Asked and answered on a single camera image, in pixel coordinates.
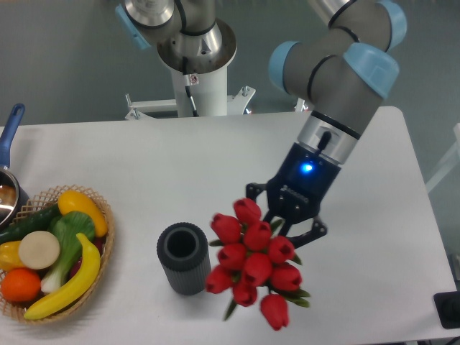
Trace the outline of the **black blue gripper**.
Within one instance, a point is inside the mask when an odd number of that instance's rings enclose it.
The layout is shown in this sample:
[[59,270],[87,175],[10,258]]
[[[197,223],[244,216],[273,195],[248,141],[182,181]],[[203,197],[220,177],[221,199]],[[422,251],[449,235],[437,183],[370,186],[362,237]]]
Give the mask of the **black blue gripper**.
[[[246,197],[254,202],[266,191],[268,212],[266,221],[274,217],[285,220],[280,230],[295,249],[327,235],[328,227],[317,216],[321,202],[341,168],[295,143],[280,169],[267,183],[248,183]],[[292,224],[311,219],[310,230],[288,236]]]

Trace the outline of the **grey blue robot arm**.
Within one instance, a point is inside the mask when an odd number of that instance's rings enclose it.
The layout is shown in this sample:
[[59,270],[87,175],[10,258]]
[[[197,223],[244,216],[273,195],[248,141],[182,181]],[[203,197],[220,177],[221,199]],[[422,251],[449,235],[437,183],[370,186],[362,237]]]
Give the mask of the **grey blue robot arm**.
[[[265,221],[283,220],[281,235],[303,221],[294,236],[302,247],[326,234],[319,218],[328,189],[397,79],[389,51],[407,32],[392,1],[312,1],[328,33],[311,46],[284,42],[272,53],[269,75],[280,90],[312,106],[276,175],[250,183],[246,195],[265,193]],[[233,30],[216,16],[214,1],[122,1],[116,14],[136,44],[154,47],[169,68],[181,117],[230,112],[227,68],[236,54]]]

